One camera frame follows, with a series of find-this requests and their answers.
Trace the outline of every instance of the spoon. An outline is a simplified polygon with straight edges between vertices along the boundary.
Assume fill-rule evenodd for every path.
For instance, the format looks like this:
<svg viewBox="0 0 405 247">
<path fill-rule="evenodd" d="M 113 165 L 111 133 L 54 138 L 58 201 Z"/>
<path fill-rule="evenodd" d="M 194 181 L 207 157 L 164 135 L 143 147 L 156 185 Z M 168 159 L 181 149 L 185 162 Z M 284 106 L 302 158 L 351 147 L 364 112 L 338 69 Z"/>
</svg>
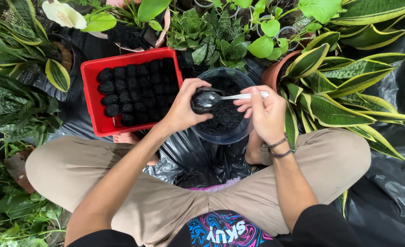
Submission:
<svg viewBox="0 0 405 247">
<path fill-rule="evenodd" d="M 260 94 L 262 97 L 268 97 L 269 93 L 266 91 L 261 91 Z M 241 99 L 241 98 L 251 98 L 251 94 L 238 94 L 238 95 L 233 95 L 233 96 L 220 96 L 219 94 L 215 92 L 204 92 L 197 97 L 195 97 L 195 102 L 194 104 L 199 106 L 199 107 L 213 107 L 219 101 L 225 100 L 225 99 Z"/>
</svg>

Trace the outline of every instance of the left hand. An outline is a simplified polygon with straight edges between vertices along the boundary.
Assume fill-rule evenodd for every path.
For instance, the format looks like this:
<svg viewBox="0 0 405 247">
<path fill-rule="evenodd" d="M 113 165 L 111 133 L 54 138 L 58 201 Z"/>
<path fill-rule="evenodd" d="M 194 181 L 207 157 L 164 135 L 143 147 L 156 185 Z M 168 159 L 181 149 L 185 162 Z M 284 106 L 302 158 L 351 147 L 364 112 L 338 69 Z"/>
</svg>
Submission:
<svg viewBox="0 0 405 247">
<path fill-rule="evenodd" d="M 198 87 L 211 87 L 212 85 L 198 78 L 185 79 L 167 115 L 160 121 L 166 126 L 170 134 L 183 131 L 189 127 L 213 118 L 210 113 L 195 114 L 190 108 L 190 100 Z"/>
</svg>

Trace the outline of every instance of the black plastic sheet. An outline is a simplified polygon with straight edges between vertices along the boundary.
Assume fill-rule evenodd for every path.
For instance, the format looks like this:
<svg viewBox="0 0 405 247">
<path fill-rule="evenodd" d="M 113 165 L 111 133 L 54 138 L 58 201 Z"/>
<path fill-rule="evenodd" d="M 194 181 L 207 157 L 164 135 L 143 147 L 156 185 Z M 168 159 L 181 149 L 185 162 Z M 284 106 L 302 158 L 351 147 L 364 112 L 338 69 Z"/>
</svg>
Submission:
<svg viewBox="0 0 405 247">
<path fill-rule="evenodd" d="M 400 25 L 405 27 L 405 19 Z M 68 32 L 66 29 L 60 34 L 83 50 L 88 60 L 120 54 L 117 46 L 90 34 Z M 347 49 L 343 55 L 362 58 L 380 52 L 405 53 L 405 36 L 385 48 L 374 51 Z M 259 59 L 245 59 L 248 75 L 256 84 L 260 84 L 265 66 L 261 65 Z M 80 78 L 75 83 L 82 86 Z M 81 86 L 71 92 L 74 96 L 68 95 L 63 99 L 66 103 L 63 109 L 66 122 L 51 139 L 76 135 L 112 141 L 110 137 L 94 135 Z M 405 114 L 405 61 L 364 93 L 386 99 Z M 405 157 L 405 126 L 382 123 L 374 127 Z M 142 137 L 145 133 L 136 134 Z M 145 168 L 145 172 L 169 183 L 175 182 L 183 188 L 207 187 L 235 177 L 246 177 L 251 174 L 250 166 L 244 161 L 247 142 L 245 138 L 231 145 L 214 145 L 201 140 L 188 129 L 172 135 L 159 150 L 158 165 Z M 338 200 L 331 205 L 340 208 Z M 405 247 L 405 161 L 372 151 L 369 171 L 349 189 L 346 216 L 366 246 Z"/>
</svg>

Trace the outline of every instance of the white flower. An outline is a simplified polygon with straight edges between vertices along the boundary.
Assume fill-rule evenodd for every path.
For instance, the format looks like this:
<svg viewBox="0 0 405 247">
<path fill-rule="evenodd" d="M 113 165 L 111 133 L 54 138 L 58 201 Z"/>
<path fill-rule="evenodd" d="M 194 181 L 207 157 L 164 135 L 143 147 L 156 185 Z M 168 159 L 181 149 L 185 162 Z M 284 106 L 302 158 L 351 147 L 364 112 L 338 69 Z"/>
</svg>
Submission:
<svg viewBox="0 0 405 247">
<path fill-rule="evenodd" d="M 86 20 L 67 3 L 59 3 L 58 0 L 47 0 L 42 3 L 42 10 L 49 20 L 61 26 L 74 27 L 77 29 L 86 28 Z"/>
</svg>

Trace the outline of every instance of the hand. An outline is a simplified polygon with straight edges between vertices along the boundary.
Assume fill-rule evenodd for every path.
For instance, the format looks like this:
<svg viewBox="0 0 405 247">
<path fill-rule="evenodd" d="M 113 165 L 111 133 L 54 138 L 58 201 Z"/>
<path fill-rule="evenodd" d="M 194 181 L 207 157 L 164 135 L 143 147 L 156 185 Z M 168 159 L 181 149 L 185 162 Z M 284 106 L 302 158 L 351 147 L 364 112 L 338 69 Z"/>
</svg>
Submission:
<svg viewBox="0 0 405 247">
<path fill-rule="evenodd" d="M 198 78 L 185 79 L 167 115 L 160 122 L 164 124 L 171 134 L 188 129 L 190 126 L 213 118 L 210 113 L 198 115 L 190 108 L 190 99 L 198 87 L 211 87 L 212 85 Z"/>
<path fill-rule="evenodd" d="M 262 98 L 260 91 L 268 91 L 269 96 Z M 251 93 L 251 99 L 237 99 L 233 103 L 240 105 L 238 112 L 244 112 L 245 118 L 252 117 L 257 134 L 272 145 L 284 138 L 286 100 L 268 86 L 248 87 L 241 94 Z"/>
</svg>

